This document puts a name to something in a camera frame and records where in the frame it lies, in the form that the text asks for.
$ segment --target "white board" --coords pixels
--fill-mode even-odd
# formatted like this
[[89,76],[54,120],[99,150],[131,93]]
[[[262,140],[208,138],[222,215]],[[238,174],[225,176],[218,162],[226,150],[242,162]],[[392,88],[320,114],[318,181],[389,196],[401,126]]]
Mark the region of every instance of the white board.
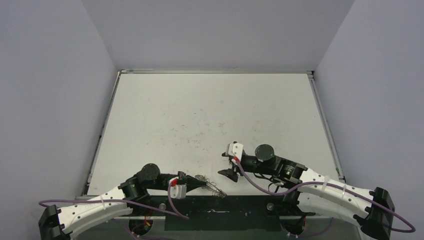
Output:
[[[228,195],[262,195],[244,177],[217,174],[228,143],[275,154],[338,179],[306,74],[122,74],[95,161],[89,195],[123,183],[148,163],[161,173],[206,175]],[[267,180],[254,179],[261,186]],[[149,190],[152,195],[165,191]],[[187,195],[210,195],[196,189]]]

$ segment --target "bolt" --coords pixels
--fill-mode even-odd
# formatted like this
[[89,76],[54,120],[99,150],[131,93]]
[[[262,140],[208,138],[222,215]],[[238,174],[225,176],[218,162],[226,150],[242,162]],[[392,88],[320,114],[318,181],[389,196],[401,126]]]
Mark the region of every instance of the bolt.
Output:
[[165,209],[167,209],[167,205],[165,203],[161,203],[161,204],[159,204],[159,209],[165,210]]
[[268,209],[269,211],[272,211],[272,210],[274,210],[274,204],[273,203],[268,203],[267,205],[266,205],[266,209]]

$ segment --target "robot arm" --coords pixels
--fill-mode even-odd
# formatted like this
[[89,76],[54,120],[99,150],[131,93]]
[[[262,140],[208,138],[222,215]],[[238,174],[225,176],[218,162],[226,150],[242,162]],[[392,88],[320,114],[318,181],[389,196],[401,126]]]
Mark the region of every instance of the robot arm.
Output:
[[[358,197],[363,196],[395,211],[389,193],[382,188],[377,187],[372,191],[331,179],[300,163],[276,156],[274,149],[267,144],[258,146],[255,156],[251,156],[245,153],[242,144],[233,142],[227,146],[222,156],[229,158],[232,168],[218,173],[234,182],[238,181],[238,175],[243,176],[243,173],[249,172],[269,175],[270,181],[287,189],[301,185],[295,192],[287,195],[287,198],[302,212],[338,218],[361,227],[362,232],[370,237],[378,240],[390,239],[393,216]],[[302,185],[306,182],[316,182],[316,184]]]
[[38,222],[41,240],[74,239],[98,224],[129,215],[138,208],[129,202],[147,204],[150,198],[147,189],[167,191],[170,181],[173,183],[170,196],[175,199],[183,199],[186,192],[206,185],[206,182],[180,171],[178,174],[162,174],[157,165],[150,163],[119,186],[90,199],[93,203],[46,207]]

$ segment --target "wall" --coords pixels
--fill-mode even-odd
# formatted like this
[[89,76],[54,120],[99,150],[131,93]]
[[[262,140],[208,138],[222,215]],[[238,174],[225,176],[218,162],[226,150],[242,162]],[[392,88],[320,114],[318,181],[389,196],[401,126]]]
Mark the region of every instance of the wall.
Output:
[[37,202],[83,189],[116,69],[79,0],[6,0],[0,73],[0,239],[39,239]]
[[313,70],[354,0],[82,0],[120,69]]
[[348,183],[389,190],[418,229],[394,240],[424,235],[423,23],[421,0],[356,0],[315,72]]

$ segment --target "zip tie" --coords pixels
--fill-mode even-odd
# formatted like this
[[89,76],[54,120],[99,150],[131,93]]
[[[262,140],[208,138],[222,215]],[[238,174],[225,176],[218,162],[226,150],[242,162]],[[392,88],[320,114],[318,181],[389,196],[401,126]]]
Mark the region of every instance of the zip tie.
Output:
[[324,184],[321,187],[321,193],[319,194],[319,196],[322,198],[324,196],[324,191],[326,190],[327,187],[327,183],[330,180],[330,176],[326,175],[324,178]]
[[103,201],[102,195],[100,195],[100,201],[101,201],[101,204],[103,205],[103,210],[106,210],[105,202]]
[[346,186],[347,186],[347,184],[345,183],[344,185],[343,185],[343,192],[341,193],[341,202],[340,202],[340,205],[341,206],[343,206],[344,204],[343,204],[343,198],[345,197],[345,193],[346,193]]

